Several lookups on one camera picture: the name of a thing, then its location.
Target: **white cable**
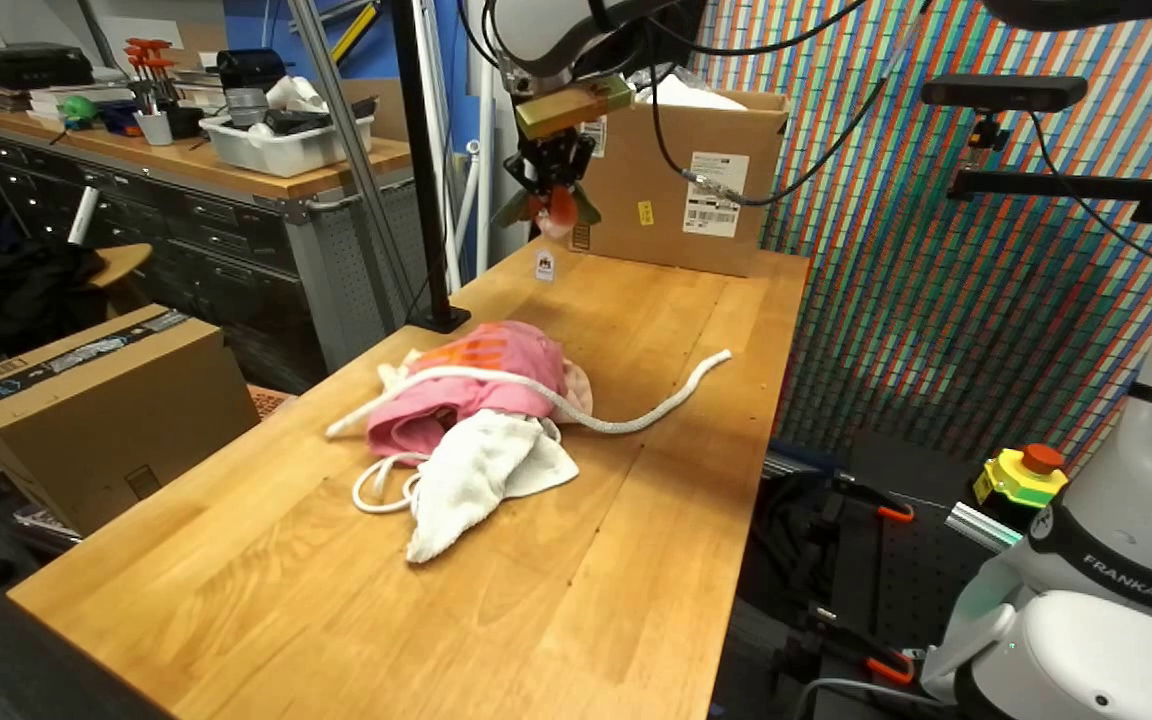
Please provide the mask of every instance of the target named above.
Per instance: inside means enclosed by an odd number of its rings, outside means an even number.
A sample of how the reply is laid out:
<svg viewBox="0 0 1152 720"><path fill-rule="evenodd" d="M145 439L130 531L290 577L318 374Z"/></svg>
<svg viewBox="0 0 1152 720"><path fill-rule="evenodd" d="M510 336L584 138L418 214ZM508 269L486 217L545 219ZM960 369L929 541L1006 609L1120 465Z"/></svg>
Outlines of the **white cable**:
<svg viewBox="0 0 1152 720"><path fill-rule="evenodd" d="M872 694L872 696L888 696L888 702L905 702L905 705L918 705L918 707L952 707L952 705L941 705L931 696L915 696L915 694L898 694L898 690L888 690L888 684L868 684L868 682L853 682L853 675L815 675L786 707L786 720L808 720L812 714L812 696L815 694Z"/></svg>
<svg viewBox="0 0 1152 720"><path fill-rule="evenodd" d="M538 384L538 379L531 379L531 375L495 374L495 369L453 369L453 363L448 363L448 369L424 369L424 374L401 379L391 392L375 397L370 404L338 416L338 420L327 430L327 436L331 436L331 439L337 439L337 436L348 436L348 430L361 423L375 404L391 401L394 392L408 392L410 384L448 379L448 375L456 375L456 379L482 379L482 384L520 384L520 389L550 401L568 420L574 420L574 423L584 423L584 430L593 430L593 431L633 436L633 431L653 430L659 416L677 413L677 407L695 392L695 384L701 384L711 369L720 369L725 361L732 361L727 347L703 358L703 361L693 369L693 375L683 379L683 389L677 389L677 392L673 392L666 401L659 401L653 413L633 416L633 420L600 420L600 416L589 416L589 413L574 407L568 397L550 392L549 384Z"/></svg>
<svg viewBox="0 0 1152 720"><path fill-rule="evenodd" d="M394 456L375 459L375 465L367 465L367 470L350 480L350 492L348 492L348 496L350 496L350 508L367 514L367 518L391 518L391 514L401 514L401 508L410 503L410 487L414 487L418 471L408 476L405 500L370 503L370 500L362 496L367 486L375 486L375 492L385 496L391 465L394 465Z"/></svg>

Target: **storage box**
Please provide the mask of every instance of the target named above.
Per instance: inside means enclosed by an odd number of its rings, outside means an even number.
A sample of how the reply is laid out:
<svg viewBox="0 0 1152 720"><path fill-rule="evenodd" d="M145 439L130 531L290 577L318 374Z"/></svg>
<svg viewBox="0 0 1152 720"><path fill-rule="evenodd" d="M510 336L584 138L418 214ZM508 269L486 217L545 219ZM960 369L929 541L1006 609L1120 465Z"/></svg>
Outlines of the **storage box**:
<svg viewBox="0 0 1152 720"><path fill-rule="evenodd" d="M155 303L0 363L0 471L76 531L251 423L223 336Z"/></svg>
<svg viewBox="0 0 1152 720"><path fill-rule="evenodd" d="M743 114L659 109L666 152L743 197L766 197L782 95L725 91ZM653 106L633 106L600 122L600 150L584 176L584 197L602 217L574 238L600 255L681 265L740 275L764 238L764 209L740 209L683 184L654 150Z"/></svg>
<svg viewBox="0 0 1152 720"><path fill-rule="evenodd" d="M213 138L213 152L221 164L264 172L264 176L301 176L301 172L342 161L342 146L337 129L311 129L296 138L256 138L256 133L223 129L223 118L206 118L198 122L198 129ZM361 118L354 133L362 150L370 150L370 118Z"/></svg>

